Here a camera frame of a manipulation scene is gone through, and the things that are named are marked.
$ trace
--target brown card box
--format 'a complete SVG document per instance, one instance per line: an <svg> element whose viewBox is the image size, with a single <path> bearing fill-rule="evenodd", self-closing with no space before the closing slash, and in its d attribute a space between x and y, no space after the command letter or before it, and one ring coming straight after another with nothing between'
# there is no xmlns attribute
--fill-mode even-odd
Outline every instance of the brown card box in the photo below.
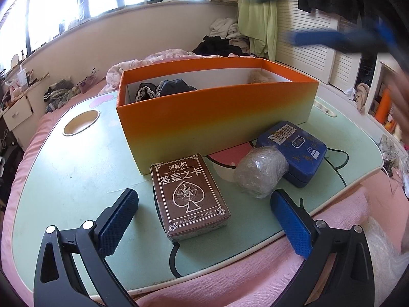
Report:
<svg viewBox="0 0 409 307"><path fill-rule="evenodd" d="M151 166L167 237L175 242L226 224L230 212L199 154Z"/></svg>

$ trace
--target light green tabletop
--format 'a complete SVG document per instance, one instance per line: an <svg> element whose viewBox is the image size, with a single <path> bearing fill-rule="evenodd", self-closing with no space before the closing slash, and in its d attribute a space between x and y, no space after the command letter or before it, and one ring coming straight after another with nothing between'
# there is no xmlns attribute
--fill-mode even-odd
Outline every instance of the light green tabletop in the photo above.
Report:
<svg viewBox="0 0 409 307"><path fill-rule="evenodd" d="M29 173L16 213L12 248L17 271L30 290L45 229L49 225L60 230L77 228L88 219L95 220L126 188L136 190L140 206L116 252L106 260L131 293L151 291L225 266L280 236L281 227L271 212L269 198L260 200L244 194L234 183L222 179L215 164L205 158L232 217L225 227L180 242L175 267L183 277L175 280L169 269L173 244L157 216L151 176L139 173L126 143L115 108L116 96L113 92L98 97L99 103L91 98L70 109L47 138ZM329 148L349 154L347 165L339 169L346 184L352 186L379 170L382 157L371 138L340 112L317 100L337 117L313 107L308 121L300 127ZM101 115L93 125L79 134L63 135L72 118L96 105ZM332 151L326 157L335 167L346 158ZM296 203L302 197L306 210L313 213L345 189L326 161L305 188L296 188L284 179L277 187L284 188ZM89 294L97 294L79 255L74 259Z"/></svg>

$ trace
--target open cardboard box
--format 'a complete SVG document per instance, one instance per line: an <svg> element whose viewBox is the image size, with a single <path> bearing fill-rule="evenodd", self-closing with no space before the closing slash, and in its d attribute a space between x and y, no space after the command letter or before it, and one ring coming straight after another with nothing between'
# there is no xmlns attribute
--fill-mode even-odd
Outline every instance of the open cardboard box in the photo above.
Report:
<svg viewBox="0 0 409 307"><path fill-rule="evenodd" d="M247 84L264 69L274 83ZM141 82L183 79L197 91L135 103ZM258 58L197 58L124 71L117 112L142 174L159 162L202 156L256 139L281 120L307 121L318 81Z"/></svg>

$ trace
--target silver screw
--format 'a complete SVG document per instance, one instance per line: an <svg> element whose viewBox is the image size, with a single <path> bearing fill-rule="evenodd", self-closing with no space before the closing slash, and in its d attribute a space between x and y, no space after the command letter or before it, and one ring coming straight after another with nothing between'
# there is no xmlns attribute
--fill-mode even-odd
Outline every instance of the silver screw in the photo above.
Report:
<svg viewBox="0 0 409 307"><path fill-rule="evenodd" d="M322 221L321 219L318 219L315 222L316 226L319 228L326 228L327 227L327 223L325 221Z"/></svg>
<svg viewBox="0 0 409 307"><path fill-rule="evenodd" d="M93 221L86 221L85 223L82 224L82 228L83 229L90 229L91 227L94 226L94 222Z"/></svg>
<svg viewBox="0 0 409 307"><path fill-rule="evenodd" d="M51 225L51 226L47 227L47 229L46 229L46 232L48 234L51 234L54 231L55 231L55 226L54 225Z"/></svg>
<svg viewBox="0 0 409 307"><path fill-rule="evenodd" d="M362 229L362 227L360 227L359 225L355 225L355 226L354 226L354 231L357 232L357 233L362 233L362 232L363 232L363 229Z"/></svg>

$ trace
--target blue tin box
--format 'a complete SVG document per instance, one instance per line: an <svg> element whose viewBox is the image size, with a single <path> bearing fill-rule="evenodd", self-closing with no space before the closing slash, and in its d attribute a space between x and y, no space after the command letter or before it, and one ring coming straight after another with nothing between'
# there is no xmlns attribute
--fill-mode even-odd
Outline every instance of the blue tin box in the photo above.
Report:
<svg viewBox="0 0 409 307"><path fill-rule="evenodd" d="M296 187L305 187L327 152L326 145L300 127L281 121L262 134L256 147L275 146L288 161L284 178Z"/></svg>

